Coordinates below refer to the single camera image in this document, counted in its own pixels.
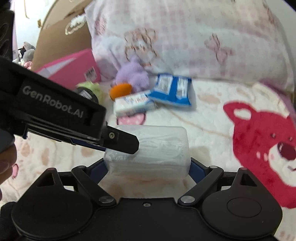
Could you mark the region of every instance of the small white box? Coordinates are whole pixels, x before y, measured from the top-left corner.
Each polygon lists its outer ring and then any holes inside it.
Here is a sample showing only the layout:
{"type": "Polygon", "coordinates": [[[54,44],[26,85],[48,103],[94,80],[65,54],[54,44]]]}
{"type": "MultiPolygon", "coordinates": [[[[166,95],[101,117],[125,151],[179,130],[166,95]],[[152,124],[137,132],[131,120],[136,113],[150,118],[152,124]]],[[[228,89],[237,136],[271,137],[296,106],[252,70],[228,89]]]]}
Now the small white box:
{"type": "Polygon", "coordinates": [[[116,98],[114,101],[114,114],[121,117],[156,109],[155,102],[147,97],[150,93],[151,91],[143,91],[116,98]]]}

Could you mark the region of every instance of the pillow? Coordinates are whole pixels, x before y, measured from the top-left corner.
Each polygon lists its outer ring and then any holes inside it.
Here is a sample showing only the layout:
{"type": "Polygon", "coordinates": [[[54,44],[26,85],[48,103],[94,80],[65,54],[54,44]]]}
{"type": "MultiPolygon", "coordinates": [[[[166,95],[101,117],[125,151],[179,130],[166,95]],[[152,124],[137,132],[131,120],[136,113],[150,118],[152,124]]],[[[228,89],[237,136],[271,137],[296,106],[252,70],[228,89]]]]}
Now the pillow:
{"type": "Polygon", "coordinates": [[[294,81],[278,22],[258,0],[97,0],[85,9],[102,79],[136,54],[154,74],[294,81]]]}

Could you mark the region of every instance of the white package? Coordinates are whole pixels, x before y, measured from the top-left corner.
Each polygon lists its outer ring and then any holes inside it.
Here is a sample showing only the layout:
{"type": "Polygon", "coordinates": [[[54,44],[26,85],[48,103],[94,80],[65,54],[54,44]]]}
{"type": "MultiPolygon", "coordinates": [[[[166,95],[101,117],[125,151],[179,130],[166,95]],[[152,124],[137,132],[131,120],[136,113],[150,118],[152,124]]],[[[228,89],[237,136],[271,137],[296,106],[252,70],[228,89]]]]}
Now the white package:
{"type": "Polygon", "coordinates": [[[155,102],[147,97],[150,93],[151,91],[148,90],[116,98],[114,101],[114,114],[121,117],[156,109],[155,102]]]}
{"type": "Polygon", "coordinates": [[[110,174],[142,180],[183,179],[188,175],[191,161],[185,128],[139,125],[117,128],[135,135],[140,144],[133,155],[106,149],[104,162],[110,174]]]}

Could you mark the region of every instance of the finger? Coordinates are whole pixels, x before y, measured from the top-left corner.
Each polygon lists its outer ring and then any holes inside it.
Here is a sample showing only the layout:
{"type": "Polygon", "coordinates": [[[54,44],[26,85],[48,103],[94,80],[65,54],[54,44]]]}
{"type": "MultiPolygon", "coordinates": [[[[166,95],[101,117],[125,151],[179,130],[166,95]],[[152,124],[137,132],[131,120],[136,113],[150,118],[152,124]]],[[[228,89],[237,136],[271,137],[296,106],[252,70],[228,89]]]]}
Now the finger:
{"type": "Polygon", "coordinates": [[[12,167],[0,174],[0,185],[12,175],[12,167]]]}
{"type": "Polygon", "coordinates": [[[0,174],[4,173],[17,160],[17,150],[15,145],[12,145],[4,152],[0,153],[0,174]]]}

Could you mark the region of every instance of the black speaker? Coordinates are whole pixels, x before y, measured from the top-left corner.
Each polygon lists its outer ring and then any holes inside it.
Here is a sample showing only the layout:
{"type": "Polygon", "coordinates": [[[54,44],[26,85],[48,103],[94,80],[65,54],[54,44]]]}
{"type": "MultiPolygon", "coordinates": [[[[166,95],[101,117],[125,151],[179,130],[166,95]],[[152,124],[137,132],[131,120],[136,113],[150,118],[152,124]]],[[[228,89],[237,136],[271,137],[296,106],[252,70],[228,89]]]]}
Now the black speaker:
{"type": "Polygon", "coordinates": [[[0,56],[12,61],[12,30],[15,14],[9,8],[9,1],[0,0],[0,56]]]}

